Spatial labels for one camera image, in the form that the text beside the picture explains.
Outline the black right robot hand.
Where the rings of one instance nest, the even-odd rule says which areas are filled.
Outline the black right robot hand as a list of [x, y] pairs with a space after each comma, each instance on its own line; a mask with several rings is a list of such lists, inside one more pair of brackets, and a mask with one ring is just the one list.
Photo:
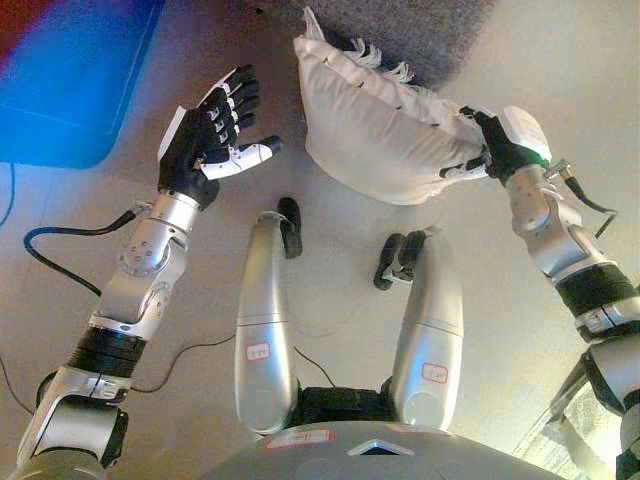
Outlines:
[[479, 128], [481, 152], [476, 158], [442, 168], [439, 171], [442, 179], [489, 177], [505, 185], [520, 168], [537, 165], [546, 170], [550, 167], [552, 154], [548, 141], [540, 124], [526, 110], [508, 106], [495, 114], [464, 106], [459, 114]]

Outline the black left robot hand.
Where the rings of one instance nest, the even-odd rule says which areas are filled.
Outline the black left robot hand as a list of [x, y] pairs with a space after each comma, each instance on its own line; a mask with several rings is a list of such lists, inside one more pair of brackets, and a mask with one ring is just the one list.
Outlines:
[[238, 143], [253, 126], [260, 104], [253, 65], [234, 68], [214, 82], [194, 108], [178, 107], [158, 150], [160, 192], [177, 193], [201, 210], [219, 193], [219, 181], [274, 157], [282, 140], [274, 135], [253, 144]]

